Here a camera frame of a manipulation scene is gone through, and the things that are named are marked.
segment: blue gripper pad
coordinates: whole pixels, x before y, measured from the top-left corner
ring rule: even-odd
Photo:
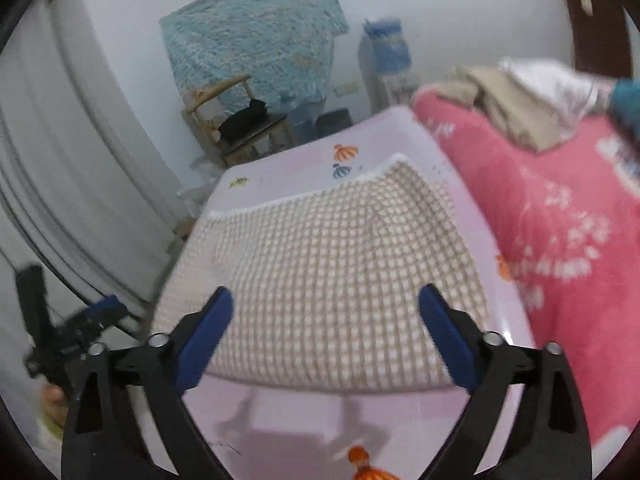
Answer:
[[[118,306],[119,304],[120,300],[118,300],[118,298],[114,294],[111,294],[110,296],[102,298],[100,301],[98,301],[98,303],[89,305],[84,311],[84,314],[85,316],[91,318],[101,310],[104,310],[105,308],[113,308],[115,306]]]
[[[234,312],[234,301],[226,288],[212,296],[204,316],[177,357],[175,389],[179,395],[198,386],[213,352],[225,334]]]
[[[478,386],[475,358],[471,348],[447,313],[449,305],[433,285],[420,291],[418,310],[433,342],[449,370],[453,382],[471,393]]]

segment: orange shell pattern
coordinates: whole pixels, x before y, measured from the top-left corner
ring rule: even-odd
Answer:
[[[369,453],[362,446],[352,447],[347,457],[349,462],[358,466],[358,472],[353,476],[353,480],[400,480],[391,473],[371,467]]]
[[[335,155],[334,159],[337,162],[344,162],[345,160],[351,160],[358,155],[358,147],[357,146],[343,146],[341,144],[336,144],[334,146]]]
[[[353,480],[400,480],[397,476],[393,476],[390,473],[385,471],[380,471],[380,469],[371,468],[363,468],[356,473],[353,477]]]
[[[498,274],[505,282],[514,281],[513,276],[511,275],[511,270],[509,269],[509,264],[507,263],[507,259],[501,254],[496,256],[495,259],[498,261]]]

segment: blue shell pattern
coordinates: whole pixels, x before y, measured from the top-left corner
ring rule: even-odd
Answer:
[[[272,109],[282,92],[326,98],[334,37],[349,30],[338,0],[196,0],[160,27],[181,94],[249,73],[256,97]],[[220,101],[227,112],[248,104],[239,86]]]
[[[338,166],[334,170],[334,178],[342,178],[347,176],[350,173],[351,173],[351,168],[349,166]]]

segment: black object on shelf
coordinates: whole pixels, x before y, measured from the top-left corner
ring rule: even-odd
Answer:
[[[229,144],[233,144],[246,136],[257,124],[267,117],[267,105],[264,101],[251,99],[249,106],[236,112],[220,124],[220,136]]]
[[[316,132],[319,139],[346,130],[351,126],[353,126],[353,120],[347,108],[327,112],[316,119]]]

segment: white cloth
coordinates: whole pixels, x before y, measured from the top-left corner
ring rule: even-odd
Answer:
[[[555,59],[503,59],[500,67],[539,99],[558,111],[562,129],[570,137],[592,113],[601,92],[597,78],[578,73]]]

